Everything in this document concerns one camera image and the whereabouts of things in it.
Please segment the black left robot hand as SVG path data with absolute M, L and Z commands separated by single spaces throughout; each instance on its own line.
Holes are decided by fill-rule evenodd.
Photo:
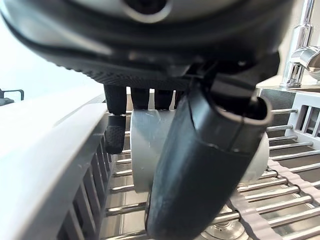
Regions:
M 13 35 L 38 56 L 103 84 L 110 113 L 176 112 L 153 176 L 145 228 L 191 240 L 236 189 L 272 119 L 256 85 L 275 76 L 292 0 L 3 0 Z

